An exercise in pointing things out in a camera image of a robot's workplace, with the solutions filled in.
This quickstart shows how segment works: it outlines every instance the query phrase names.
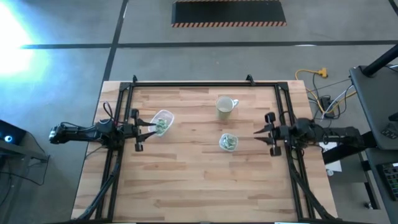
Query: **floor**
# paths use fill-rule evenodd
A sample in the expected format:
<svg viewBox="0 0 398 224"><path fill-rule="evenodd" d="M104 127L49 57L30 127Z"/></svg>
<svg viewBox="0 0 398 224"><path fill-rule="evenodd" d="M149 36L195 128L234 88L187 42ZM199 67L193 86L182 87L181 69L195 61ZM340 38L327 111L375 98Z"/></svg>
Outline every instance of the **floor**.
<svg viewBox="0 0 398 224"><path fill-rule="evenodd" d="M173 1L0 0L0 119L33 133L51 155L44 185L23 183L9 223L70 218L87 143L51 145L49 130L62 121L89 126L103 80L133 75L139 80L242 80L247 74L256 80L291 80L298 69L326 67L329 77L315 79L321 87L346 79L351 67L369 64L398 43L393 0L281 0L287 27L202 29L171 28ZM116 49L118 42L140 48ZM262 47L146 45L161 42L261 42ZM311 74L300 78L313 88ZM320 94L336 97L349 85L323 88ZM357 97L347 102L346 113L332 125L368 131ZM37 166L30 175L40 180L43 171ZM383 209L363 207L368 200L364 185L345 181L344 173L330 178L339 217L389 223Z"/></svg>

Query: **clear plastic container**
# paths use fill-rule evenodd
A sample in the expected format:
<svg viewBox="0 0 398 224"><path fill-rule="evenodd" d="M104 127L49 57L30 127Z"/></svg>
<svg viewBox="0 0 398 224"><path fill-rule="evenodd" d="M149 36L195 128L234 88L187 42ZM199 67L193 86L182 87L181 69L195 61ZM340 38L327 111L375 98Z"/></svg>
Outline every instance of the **clear plastic container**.
<svg viewBox="0 0 398 224"><path fill-rule="evenodd" d="M167 111L167 110L161 110L154 116L154 118L152 118L152 121L150 121L150 122L156 124L157 120L159 118L162 118L162 119L166 120L167 124L168 124L167 128L164 130L164 132L162 134L157 134L156 133L156 135L160 137L160 136L164 135L164 133L166 133L166 131L172 125L172 123L174 121L174 115L171 112ZM156 126L149 126L148 127L148 131L149 132L156 131Z"/></svg>
<svg viewBox="0 0 398 224"><path fill-rule="evenodd" d="M236 144L235 144L235 147L234 147L233 149L227 149L227 148L225 148L225 147L223 146L222 142L223 142L223 139L224 139L226 136L235 139ZM236 137L235 135L232 135L232 134L225 133L225 134L223 134L223 135L221 136L220 140L218 141L218 144L219 144L220 148L222 148L223 150L225 150L225 151L227 151L227 152L233 152L233 151L236 150L236 148L237 148L237 146L238 146L238 137Z"/></svg>

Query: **green food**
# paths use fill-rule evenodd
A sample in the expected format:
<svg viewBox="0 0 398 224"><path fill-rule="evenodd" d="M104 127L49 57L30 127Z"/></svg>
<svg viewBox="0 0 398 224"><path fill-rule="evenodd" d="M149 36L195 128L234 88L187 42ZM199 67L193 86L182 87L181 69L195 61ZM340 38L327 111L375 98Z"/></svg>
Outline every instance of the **green food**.
<svg viewBox="0 0 398 224"><path fill-rule="evenodd" d="M169 126L169 124L167 123L167 120L158 118L158 120L156 122L156 133L163 134L166 131L168 126Z"/></svg>
<svg viewBox="0 0 398 224"><path fill-rule="evenodd" d="M226 134L221 140L221 145L227 150L233 150L236 147L236 138Z"/></svg>

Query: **wooden table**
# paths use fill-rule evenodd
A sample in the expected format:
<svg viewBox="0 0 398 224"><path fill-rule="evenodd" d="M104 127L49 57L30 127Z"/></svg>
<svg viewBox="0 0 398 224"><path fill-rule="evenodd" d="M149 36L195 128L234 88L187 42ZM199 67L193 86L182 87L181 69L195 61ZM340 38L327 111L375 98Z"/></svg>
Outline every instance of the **wooden table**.
<svg viewBox="0 0 398 224"><path fill-rule="evenodd" d="M303 81L288 83L296 117L311 118ZM104 101L114 110L119 84L104 82L95 121L108 118L102 109ZM221 95L239 100L227 121L216 118L215 101ZM297 221L284 149L282 156L271 157L270 147L253 139L253 132L264 126L266 113L278 115L273 88L135 88L132 108L139 109L144 121L162 109L171 111L175 119L163 137L147 139L144 152L135 152L134 140L127 141L115 222ZM238 136L237 151L220 149L223 133ZM98 146L90 143L88 153ZM105 158L106 150L100 149L85 161L72 218L82 214L98 193ZM321 151L309 147L304 159L311 190L336 216ZM307 210L302 193L300 198Z"/></svg>

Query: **yellow and black striped mat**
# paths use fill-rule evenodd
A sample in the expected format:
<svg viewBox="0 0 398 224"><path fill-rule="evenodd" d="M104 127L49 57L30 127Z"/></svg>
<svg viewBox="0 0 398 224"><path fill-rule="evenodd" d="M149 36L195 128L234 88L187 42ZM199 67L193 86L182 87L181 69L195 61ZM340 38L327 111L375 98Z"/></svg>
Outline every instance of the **yellow and black striped mat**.
<svg viewBox="0 0 398 224"><path fill-rule="evenodd" d="M286 26L278 0L179 0L173 3L172 27Z"/></svg>

